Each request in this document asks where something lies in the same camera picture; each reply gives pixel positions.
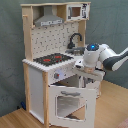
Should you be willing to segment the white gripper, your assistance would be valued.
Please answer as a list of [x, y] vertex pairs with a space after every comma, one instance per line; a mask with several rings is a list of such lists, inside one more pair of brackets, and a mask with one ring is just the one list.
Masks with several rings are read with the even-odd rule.
[[90, 79], [93, 79], [93, 80], [96, 80], [96, 81], [102, 81], [103, 77], [105, 75], [104, 71], [91, 70], [91, 69], [88, 69], [88, 68], [79, 69], [77, 67], [74, 67], [72, 69], [72, 71], [73, 71], [74, 74], [77, 74], [79, 76], [83, 76], [83, 77], [86, 77], [86, 78], [90, 78]]

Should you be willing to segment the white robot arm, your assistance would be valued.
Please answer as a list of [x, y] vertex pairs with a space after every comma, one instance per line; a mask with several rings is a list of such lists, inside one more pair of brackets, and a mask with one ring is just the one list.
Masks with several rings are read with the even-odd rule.
[[128, 47], [120, 54], [116, 54], [107, 44], [89, 44], [85, 47], [83, 58], [75, 62], [73, 72], [79, 76], [102, 81], [105, 72], [96, 68], [98, 61], [106, 70], [116, 71], [127, 60]]

